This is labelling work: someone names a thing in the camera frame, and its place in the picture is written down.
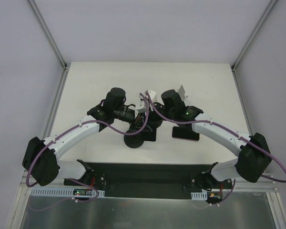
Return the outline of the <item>black smartphone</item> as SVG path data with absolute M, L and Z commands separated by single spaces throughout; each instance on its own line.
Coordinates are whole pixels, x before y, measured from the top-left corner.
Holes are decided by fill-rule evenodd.
M 156 133 L 157 133 L 157 124 L 155 121 L 148 121 L 145 128 L 143 129 L 141 134 L 141 139 L 143 141 L 156 141 Z

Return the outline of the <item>black round-base phone stand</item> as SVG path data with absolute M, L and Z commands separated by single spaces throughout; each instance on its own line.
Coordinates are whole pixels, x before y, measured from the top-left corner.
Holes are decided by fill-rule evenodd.
M 124 135 L 123 140 L 126 146 L 133 149 L 141 147 L 144 143 L 141 133 L 135 135 Z

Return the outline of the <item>silver folding phone stand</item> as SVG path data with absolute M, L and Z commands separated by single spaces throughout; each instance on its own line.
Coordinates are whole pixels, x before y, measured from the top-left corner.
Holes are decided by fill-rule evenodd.
M 179 96 L 181 97 L 182 101 L 186 101 L 188 99 L 188 96 L 185 93 L 184 86 L 181 84 L 180 87 L 177 90 Z

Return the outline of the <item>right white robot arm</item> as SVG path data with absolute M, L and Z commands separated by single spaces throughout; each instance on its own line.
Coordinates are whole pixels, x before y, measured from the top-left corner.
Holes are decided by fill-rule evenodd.
M 215 123 L 203 110 L 195 106 L 186 106 L 174 89 L 161 95 L 164 108 L 159 113 L 187 129 L 188 133 L 202 134 L 230 150 L 236 158 L 226 162 L 215 162 L 195 181 L 205 189 L 216 188 L 222 181 L 230 178 L 243 178 L 255 183 L 262 176 L 272 159 L 259 149 L 269 152 L 265 137 L 260 133 L 254 135 L 228 132 L 222 124 Z

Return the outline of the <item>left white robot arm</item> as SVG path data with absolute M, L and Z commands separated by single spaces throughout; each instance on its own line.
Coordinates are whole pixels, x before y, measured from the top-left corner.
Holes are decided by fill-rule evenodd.
M 105 99 L 68 129 L 45 139 L 32 138 L 22 162 L 28 172 L 27 187 L 46 186 L 57 178 L 90 187 L 93 180 L 92 169 L 82 160 L 62 161 L 61 157 L 76 144 L 106 127 L 119 133 L 112 124 L 115 119 L 122 119 L 125 101 L 125 91 L 112 88 Z

